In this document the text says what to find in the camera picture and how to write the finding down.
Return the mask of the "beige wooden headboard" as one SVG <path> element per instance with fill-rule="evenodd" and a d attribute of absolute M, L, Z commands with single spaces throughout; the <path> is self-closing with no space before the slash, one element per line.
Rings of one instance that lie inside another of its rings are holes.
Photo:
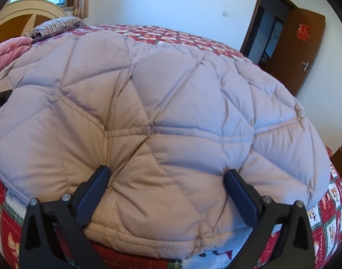
<path fill-rule="evenodd" d="M 34 27 L 66 13 L 47 0 L 18 0 L 8 3 L 0 11 L 0 43 L 22 37 Z"/>

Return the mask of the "red paper door decoration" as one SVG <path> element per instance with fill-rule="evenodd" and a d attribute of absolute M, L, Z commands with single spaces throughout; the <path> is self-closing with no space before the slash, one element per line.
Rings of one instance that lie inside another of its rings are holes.
<path fill-rule="evenodd" d="M 300 24 L 296 31 L 297 38 L 304 42 L 307 41 L 311 37 L 309 30 L 310 30 L 309 25 Z"/>

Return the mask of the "white wall switch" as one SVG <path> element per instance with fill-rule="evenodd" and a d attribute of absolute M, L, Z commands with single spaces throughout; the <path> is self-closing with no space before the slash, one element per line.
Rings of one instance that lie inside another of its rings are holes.
<path fill-rule="evenodd" d="M 224 10 L 224 11 L 222 12 L 222 15 L 225 16 L 225 17 L 228 17 L 228 16 L 229 16 L 229 13 L 228 13 L 226 10 Z"/>

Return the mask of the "pink folded quilt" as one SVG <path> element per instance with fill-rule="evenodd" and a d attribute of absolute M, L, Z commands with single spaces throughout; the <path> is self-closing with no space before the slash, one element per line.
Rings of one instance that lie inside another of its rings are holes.
<path fill-rule="evenodd" d="M 27 52 L 32 45 L 30 37 L 11 38 L 0 43 L 0 72 L 14 60 Z"/>

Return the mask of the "dark brown door frame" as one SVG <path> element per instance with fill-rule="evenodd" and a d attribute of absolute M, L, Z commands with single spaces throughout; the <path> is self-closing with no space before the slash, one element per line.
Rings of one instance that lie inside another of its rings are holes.
<path fill-rule="evenodd" d="M 265 67 L 276 49 L 288 12 L 295 8 L 291 0 L 256 0 L 240 52 Z"/>

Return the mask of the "striped pillow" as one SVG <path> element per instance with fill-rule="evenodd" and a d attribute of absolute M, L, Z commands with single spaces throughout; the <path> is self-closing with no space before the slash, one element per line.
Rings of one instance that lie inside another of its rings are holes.
<path fill-rule="evenodd" d="M 33 42 L 38 42 L 68 30 L 74 30 L 83 25 L 84 22 L 80 18 L 77 18 L 76 16 L 65 16 L 54 20 L 48 20 L 34 27 L 29 32 L 26 32 L 25 36 L 33 39 Z"/>

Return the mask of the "light grey quilted down jacket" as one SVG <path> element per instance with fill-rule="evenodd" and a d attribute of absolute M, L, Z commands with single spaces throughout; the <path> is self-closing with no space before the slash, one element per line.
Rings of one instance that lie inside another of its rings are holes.
<path fill-rule="evenodd" d="M 240 248 L 251 229 L 223 176 L 315 206 L 330 161 L 302 106 L 252 63 L 113 31 L 66 35 L 0 72 L 0 180 L 23 202 L 59 199 L 111 169 L 86 236 L 187 259 Z"/>

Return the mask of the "red checkered cartoon bedspread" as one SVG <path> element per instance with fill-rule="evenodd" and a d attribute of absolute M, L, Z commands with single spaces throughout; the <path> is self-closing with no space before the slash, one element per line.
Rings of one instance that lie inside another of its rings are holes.
<path fill-rule="evenodd" d="M 210 43 L 177 43 L 172 37 L 164 37 L 157 43 L 155 38 L 158 30 L 155 27 L 113 26 L 104 31 L 108 30 L 143 43 L 180 44 L 250 63 L 236 56 L 227 56 L 219 45 L 212 46 Z M 69 34 L 83 36 L 77 31 L 71 31 L 61 37 Z M 58 38 L 36 43 L 31 48 Z M 187 259 L 153 258 L 125 253 L 92 241 L 85 233 L 91 221 L 81 231 L 105 263 L 105 268 L 321 268 L 342 240 L 342 181 L 331 161 L 330 172 L 325 195 L 309 209 L 301 200 L 292 204 L 276 202 L 269 195 L 259 194 L 255 187 L 244 181 L 237 170 L 225 172 L 223 185 L 226 193 L 245 225 L 251 229 L 245 243 L 238 249 L 207 251 Z M 19 200 L 0 180 L 0 253 L 11 268 L 20 268 L 22 227 L 30 200 Z M 53 226 L 67 261 L 73 268 L 80 268 L 59 224 L 54 223 Z"/>

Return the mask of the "brown wooden door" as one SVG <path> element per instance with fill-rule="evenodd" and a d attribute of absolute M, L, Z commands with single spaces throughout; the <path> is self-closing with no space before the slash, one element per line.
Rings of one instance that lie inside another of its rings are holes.
<path fill-rule="evenodd" d="M 297 38 L 300 24 L 310 26 L 311 37 L 307 41 Z M 295 8 L 288 12 L 276 49 L 265 66 L 265 72 L 280 81 L 292 95 L 301 88 L 320 48 L 326 17 L 309 10 Z M 306 72 L 301 61 L 308 62 Z"/>

